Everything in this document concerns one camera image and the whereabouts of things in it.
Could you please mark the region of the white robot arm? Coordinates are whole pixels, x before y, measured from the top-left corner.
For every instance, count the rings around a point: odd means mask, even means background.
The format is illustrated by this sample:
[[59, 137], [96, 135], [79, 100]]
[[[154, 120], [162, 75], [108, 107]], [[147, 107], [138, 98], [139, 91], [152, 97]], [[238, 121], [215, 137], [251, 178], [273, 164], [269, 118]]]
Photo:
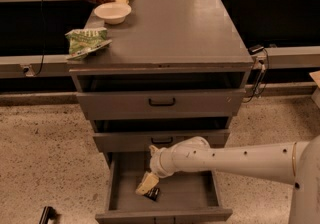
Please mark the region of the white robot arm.
[[217, 170], [293, 186], [288, 224], [320, 224], [320, 137], [311, 141], [212, 148], [196, 136], [169, 148], [149, 147], [151, 159], [136, 189], [152, 190], [177, 172]]

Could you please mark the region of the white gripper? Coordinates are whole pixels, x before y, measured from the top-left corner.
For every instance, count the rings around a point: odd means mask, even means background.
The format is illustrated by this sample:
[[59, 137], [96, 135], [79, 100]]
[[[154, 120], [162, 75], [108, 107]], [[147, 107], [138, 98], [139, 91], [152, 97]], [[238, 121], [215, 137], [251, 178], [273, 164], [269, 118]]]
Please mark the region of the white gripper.
[[144, 174], [142, 181], [135, 190], [137, 195], [147, 194], [159, 183], [159, 178], [167, 178], [174, 174], [171, 167], [165, 168], [165, 161], [169, 159], [166, 148], [157, 148], [154, 145], [150, 145], [149, 150], [151, 154], [151, 172]]

